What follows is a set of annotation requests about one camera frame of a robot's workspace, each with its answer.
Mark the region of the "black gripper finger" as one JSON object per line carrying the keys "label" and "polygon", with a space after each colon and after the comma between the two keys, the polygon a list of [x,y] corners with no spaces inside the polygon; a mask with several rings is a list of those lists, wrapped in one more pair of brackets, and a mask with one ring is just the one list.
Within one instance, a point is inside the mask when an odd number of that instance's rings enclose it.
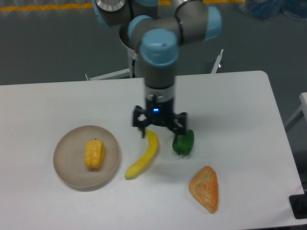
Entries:
{"label": "black gripper finger", "polygon": [[172,113],[166,121],[166,127],[175,134],[174,141],[187,133],[187,113]]}
{"label": "black gripper finger", "polygon": [[132,115],[132,126],[137,127],[141,133],[142,138],[145,138],[145,130],[152,123],[152,120],[146,109],[140,106],[135,106]]}

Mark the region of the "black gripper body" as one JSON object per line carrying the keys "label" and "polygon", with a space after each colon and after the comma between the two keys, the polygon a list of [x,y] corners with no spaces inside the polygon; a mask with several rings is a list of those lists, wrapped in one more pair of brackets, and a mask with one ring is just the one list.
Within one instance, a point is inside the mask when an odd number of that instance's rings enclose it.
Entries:
{"label": "black gripper body", "polygon": [[155,125],[160,127],[174,126],[174,97],[160,101],[158,96],[146,96],[145,127]]}

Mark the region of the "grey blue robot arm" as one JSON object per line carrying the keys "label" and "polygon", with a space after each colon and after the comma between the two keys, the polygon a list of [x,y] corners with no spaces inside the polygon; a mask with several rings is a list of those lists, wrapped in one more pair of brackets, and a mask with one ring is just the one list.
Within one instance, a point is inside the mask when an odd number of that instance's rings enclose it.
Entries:
{"label": "grey blue robot arm", "polygon": [[156,0],[94,0],[92,4],[103,26],[120,26],[122,42],[139,58],[146,107],[135,107],[133,126],[144,131],[155,125],[168,128],[176,137],[185,135],[187,114],[174,112],[179,48],[217,37],[222,30],[220,11],[201,0],[174,0],[175,14],[161,18]]}

